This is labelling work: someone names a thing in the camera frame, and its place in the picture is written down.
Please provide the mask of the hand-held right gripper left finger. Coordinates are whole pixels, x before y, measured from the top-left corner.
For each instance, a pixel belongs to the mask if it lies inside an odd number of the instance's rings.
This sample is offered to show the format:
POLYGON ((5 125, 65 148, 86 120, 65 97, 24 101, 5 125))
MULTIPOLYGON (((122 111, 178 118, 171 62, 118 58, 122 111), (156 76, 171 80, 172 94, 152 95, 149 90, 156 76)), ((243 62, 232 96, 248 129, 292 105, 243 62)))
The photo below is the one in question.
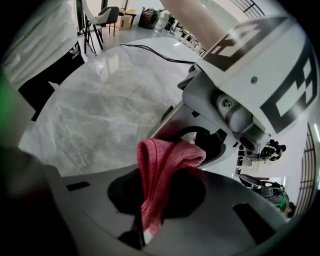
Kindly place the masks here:
POLYGON ((133 215, 119 212, 108 196, 109 185, 136 169, 136 164, 113 170, 62 177, 48 165, 45 177, 77 251, 135 251, 138 233, 133 215))

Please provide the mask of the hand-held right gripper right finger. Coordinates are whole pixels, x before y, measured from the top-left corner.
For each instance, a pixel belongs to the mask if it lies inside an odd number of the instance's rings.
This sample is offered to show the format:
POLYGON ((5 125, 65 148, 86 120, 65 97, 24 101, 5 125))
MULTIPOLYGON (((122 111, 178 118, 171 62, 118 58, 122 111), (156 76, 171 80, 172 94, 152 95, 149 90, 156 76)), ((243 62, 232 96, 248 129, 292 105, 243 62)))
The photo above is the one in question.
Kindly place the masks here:
POLYGON ((206 197, 188 217, 166 219, 147 245, 153 256, 238 256, 271 238, 287 221, 240 182, 204 172, 206 197))

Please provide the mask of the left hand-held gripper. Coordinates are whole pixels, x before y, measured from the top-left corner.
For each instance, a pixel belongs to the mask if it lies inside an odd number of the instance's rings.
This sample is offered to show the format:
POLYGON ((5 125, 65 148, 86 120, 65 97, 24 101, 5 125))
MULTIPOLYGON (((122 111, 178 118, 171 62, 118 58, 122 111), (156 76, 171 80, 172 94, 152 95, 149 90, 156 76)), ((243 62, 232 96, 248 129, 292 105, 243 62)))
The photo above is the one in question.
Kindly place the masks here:
POLYGON ((231 137, 205 134, 195 143, 216 160, 242 145, 259 153, 305 119, 320 94, 320 64, 300 24, 285 15, 240 23, 178 84, 183 103, 231 137))

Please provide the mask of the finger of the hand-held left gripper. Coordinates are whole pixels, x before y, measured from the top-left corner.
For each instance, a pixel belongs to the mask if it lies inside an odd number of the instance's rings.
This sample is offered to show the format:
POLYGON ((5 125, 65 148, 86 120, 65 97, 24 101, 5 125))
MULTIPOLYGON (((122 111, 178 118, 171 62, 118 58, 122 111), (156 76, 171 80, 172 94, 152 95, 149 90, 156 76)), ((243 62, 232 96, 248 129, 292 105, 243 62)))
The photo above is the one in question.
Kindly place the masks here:
POLYGON ((220 128, 212 134, 203 130, 196 134, 195 145, 206 152, 200 169, 223 176, 234 173, 240 144, 232 135, 220 128))
POLYGON ((182 101, 175 107, 171 106, 149 132, 149 137, 173 142, 191 134, 195 144, 217 139, 223 143, 227 133, 200 113, 192 110, 182 101))

